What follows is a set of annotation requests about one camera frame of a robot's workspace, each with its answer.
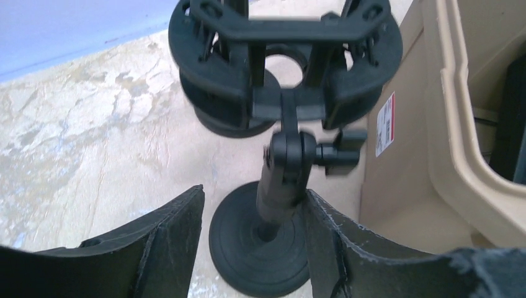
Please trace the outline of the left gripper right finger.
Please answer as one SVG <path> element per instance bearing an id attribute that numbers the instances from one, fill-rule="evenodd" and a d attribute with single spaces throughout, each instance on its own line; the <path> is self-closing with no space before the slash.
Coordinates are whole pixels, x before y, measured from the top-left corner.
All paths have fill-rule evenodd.
<path id="1" fill-rule="evenodd" d="M 386 239 L 314 191 L 301 207 L 314 297 L 524 297 L 523 248 L 433 255 Z"/>

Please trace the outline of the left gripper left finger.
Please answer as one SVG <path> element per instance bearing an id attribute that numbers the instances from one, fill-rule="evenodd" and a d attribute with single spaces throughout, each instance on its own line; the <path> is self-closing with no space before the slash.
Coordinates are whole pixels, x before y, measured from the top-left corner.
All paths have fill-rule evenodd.
<path id="1" fill-rule="evenodd" d="M 201 185 L 77 248 L 1 248 L 2 297 L 186 297 L 197 254 Z"/>

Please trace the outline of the black shock mount mic stand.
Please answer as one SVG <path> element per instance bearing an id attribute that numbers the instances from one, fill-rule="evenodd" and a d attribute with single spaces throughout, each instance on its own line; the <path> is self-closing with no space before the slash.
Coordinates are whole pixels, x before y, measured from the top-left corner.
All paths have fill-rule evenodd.
<path id="1" fill-rule="evenodd" d="M 397 72 L 403 42 L 388 1 L 346 1 L 341 13 L 250 17 L 247 1 L 180 1 L 171 55 L 192 106 L 235 126 L 277 121 L 258 181 L 213 214 L 209 249 L 220 276 L 252 297 L 282 297 L 309 280 L 297 208 L 311 169 L 349 174 L 367 139 L 346 130 Z"/>

